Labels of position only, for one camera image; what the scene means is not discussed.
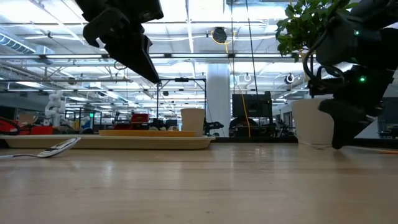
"potted plant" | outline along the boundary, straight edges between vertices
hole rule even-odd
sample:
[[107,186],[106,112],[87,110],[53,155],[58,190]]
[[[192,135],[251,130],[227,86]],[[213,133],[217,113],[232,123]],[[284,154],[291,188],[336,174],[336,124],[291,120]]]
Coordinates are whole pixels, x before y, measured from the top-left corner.
[[[277,50],[282,56],[291,54],[295,62],[298,62],[300,54],[308,51],[323,33],[331,13],[348,12],[347,9],[357,4],[349,4],[349,0],[298,0],[296,5],[288,5],[285,10],[287,18],[277,23]],[[332,142],[334,122],[330,115],[317,110],[321,101],[322,99],[306,99],[292,103],[300,144],[329,145]]]
[[285,10],[287,18],[277,23],[278,51],[281,55],[291,54],[298,62],[299,54],[308,50],[323,32],[333,8],[348,12],[347,9],[356,5],[357,2],[349,4],[349,0],[298,0],[296,5],[288,5]]

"green leaves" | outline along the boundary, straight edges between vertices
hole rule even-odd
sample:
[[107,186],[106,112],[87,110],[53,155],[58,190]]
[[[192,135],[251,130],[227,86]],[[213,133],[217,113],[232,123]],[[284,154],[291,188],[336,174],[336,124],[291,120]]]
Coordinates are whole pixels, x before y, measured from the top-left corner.
[[293,6],[288,5],[287,8],[285,9],[285,15],[289,18],[292,19],[294,17],[294,9]]
[[329,13],[339,1],[343,1],[339,5],[341,11],[358,5],[349,4],[349,0],[298,0],[294,6],[288,5],[285,10],[287,18],[278,21],[275,34],[280,54],[292,54],[295,62],[298,62],[300,55],[297,52],[304,47],[309,49],[316,42],[319,32],[324,30]]
[[304,15],[301,16],[301,19],[302,19],[303,21],[307,21],[307,20],[309,20],[309,19],[311,19],[311,18],[312,18],[312,16],[311,16],[309,13],[306,13],[306,14],[304,14]]

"paper cup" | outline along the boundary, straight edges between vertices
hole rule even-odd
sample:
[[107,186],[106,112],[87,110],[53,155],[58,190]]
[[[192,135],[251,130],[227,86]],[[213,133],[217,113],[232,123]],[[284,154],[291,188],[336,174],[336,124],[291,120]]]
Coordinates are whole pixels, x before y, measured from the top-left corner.
[[181,109],[182,131],[195,131],[195,137],[203,136],[205,110],[196,108]]
[[330,145],[333,140],[333,118],[318,110],[324,99],[297,100],[292,103],[299,144]]

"white robot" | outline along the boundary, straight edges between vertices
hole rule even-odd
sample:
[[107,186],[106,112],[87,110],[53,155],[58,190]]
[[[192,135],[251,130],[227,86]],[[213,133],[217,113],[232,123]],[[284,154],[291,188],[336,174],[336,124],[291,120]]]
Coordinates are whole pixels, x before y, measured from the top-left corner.
[[62,90],[56,90],[50,94],[49,103],[44,110],[44,126],[50,126],[51,120],[53,127],[60,126],[61,114],[65,113],[65,102],[61,101],[62,95]]

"monitor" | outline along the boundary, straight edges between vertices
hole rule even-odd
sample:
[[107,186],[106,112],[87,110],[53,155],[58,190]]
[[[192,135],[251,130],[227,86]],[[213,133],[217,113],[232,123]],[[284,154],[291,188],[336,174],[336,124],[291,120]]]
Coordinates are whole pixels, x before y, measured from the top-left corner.
[[271,93],[256,95],[250,94],[232,94],[232,116],[245,117],[243,100],[246,106],[246,113],[250,118],[270,118],[272,117],[272,99]]
[[168,124],[170,127],[177,127],[178,121],[176,119],[171,119],[171,120],[167,120],[166,124]]

